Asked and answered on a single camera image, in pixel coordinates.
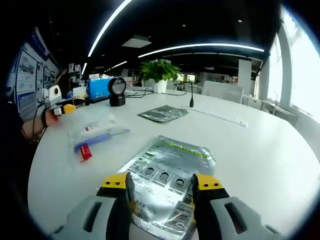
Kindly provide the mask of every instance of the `white pillar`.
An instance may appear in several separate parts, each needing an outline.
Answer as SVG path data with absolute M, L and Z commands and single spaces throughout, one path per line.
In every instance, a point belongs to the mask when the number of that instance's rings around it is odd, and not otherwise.
M 269 59 L 263 65 L 258 81 L 258 99 L 267 100 L 268 97 L 268 86 L 269 86 Z
M 292 86 L 292 69 L 291 69 L 291 54 L 289 41 L 284 29 L 284 26 L 281 25 L 279 30 L 279 42 L 281 49 L 282 57 L 282 90 L 281 90 L 281 99 L 280 107 L 288 109 L 290 106 L 291 99 L 291 86 Z
M 249 95 L 251 87 L 252 62 L 239 59 L 238 86 L 244 88 L 244 95 Z

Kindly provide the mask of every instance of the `blue box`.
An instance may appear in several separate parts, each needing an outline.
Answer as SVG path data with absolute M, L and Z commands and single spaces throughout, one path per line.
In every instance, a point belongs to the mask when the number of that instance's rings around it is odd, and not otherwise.
M 92 102 L 109 98 L 108 83 L 112 78 L 90 80 L 88 82 L 88 96 Z

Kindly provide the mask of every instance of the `ceiling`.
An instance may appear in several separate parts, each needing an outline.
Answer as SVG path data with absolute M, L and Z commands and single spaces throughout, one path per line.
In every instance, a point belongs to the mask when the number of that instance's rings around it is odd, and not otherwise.
M 142 61 L 164 58 L 178 65 L 183 72 L 234 75 L 238 73 L 239 56 L 248 60 L 267 59 L 280 26 L 277 1 L 132 0 L 114 19 L 88 57 L 100 29 L 121 2 L 92 0 L 80 5 L 78 1 L 64 1 L 47 8 L 41 15 L 38 28 L 62 67 L 69 63 L 83 67 L 88 63 L 87 75 L 96 67 L 102 73 L 124 61 L 127 63 L 117 70 L 137 70 Z M 133 35 L 148 37 L 152 43 L 142 48 L 122 46 Z M 164 48 L 200 43 L 241 44 L 265 51 L 205 46 L 168 50 L 138 58 Z M 253 79 L 260 67 L 261 61 L 252 60 Z

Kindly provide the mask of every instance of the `white ruler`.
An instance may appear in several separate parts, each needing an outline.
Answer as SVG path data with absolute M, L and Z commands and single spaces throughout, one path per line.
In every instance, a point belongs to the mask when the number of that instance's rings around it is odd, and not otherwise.
M 208 112 L 204 112 L 204 111 L 200 111 L 200 110 L 194 109 L 193 107 L 189 107 L 189 106 L 182 106 L 182 107 L 185 108 L 185 109 L 194 111 L 194 112 L 198 112 L 198 113 L 209 115 L 209 116 L 212 116 L 212 117 L 215 117 L 215 118 L 218 118 L 218 119 L 222 119 L 222 120 L 234 123 L 234 124 L 238 124 L 238 125 L 246 127 L 246 128 L 248 127 L 248 123 L 246 121 L 239 120 L 236 117 L 225 117 L 225 116 L 219 115 L 219 114 L 211 114 L 211 113 L 208 113 Z

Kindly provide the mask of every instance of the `green plant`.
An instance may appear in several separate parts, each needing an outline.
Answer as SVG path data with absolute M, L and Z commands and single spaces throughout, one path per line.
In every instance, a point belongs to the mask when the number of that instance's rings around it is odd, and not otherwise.
M 158 60 L 155 62 L 145 61 L 141 65 L 141 72 L 143 80 L 154 79 L 155 83 L 160 80 L 173 79 L 177 80 L 178 75 L 181 76 L 180 68 L 166 62 L 165 60 Z

